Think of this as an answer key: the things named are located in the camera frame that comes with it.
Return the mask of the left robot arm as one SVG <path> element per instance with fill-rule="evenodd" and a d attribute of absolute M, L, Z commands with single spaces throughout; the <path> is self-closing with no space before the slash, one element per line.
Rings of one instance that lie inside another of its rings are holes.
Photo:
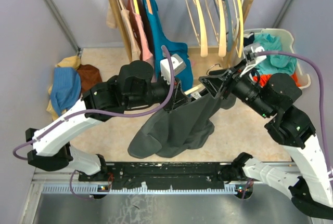
<path fill-rule="evenodd" d="M 193 74 L 186 63 L 173 66 L 174 90 L 170 90 L 171 73 L 167 59 L 161 60 L 158 78 L 153 81 L 153 67 L 144 61 L 133 61 L 121 67 L 119 74 L 94 85 L 72 108 L 55 123 L 26 131 L 33 148 L 27 153 L 28 164 L 47 172 L 72 168 L 98 181 L 108 175 L 108 167 L 100 154 L 88 154 L 70 141 L 108 121 L 112 117 L 126 117 L 125 112 L 143 109 L 154 104 L 158 109 L 169 109 L 182 93 L 193 85 Z"/>

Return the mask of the dark grey t-shirt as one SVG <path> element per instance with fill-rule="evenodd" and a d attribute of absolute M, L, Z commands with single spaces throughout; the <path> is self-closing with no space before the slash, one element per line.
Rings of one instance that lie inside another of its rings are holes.
<path fill-rule="evenodd" d="M 205 93 L 171 112 L 154 113 L 139 129 L 127 151 L 137 159 L 157 155 L 172 158 L 185 150 L 200 149 L 215 130 L 210 118 L 235 105 L 236 97 L 213 98 Z"/>

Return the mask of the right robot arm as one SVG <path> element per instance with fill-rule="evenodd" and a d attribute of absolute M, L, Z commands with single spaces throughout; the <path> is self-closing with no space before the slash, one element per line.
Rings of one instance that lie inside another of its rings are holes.
<path fill-rule="evenodd" d="M 302 95 L 295 81 L 276 73 L 261 86 L 245 70 L 231 68 L 212 71 L 200 82 L 212 96 L 235 96 L 267 118 L 268 134 L 288 152 L 300 172 L 290 174 L 243 152 L 222 168 L 222 179 L 255 179 L 284 194 L 305 215 L 331 220 L 332 185 L 326 161 L 310 118 L 294 105 Z"/>

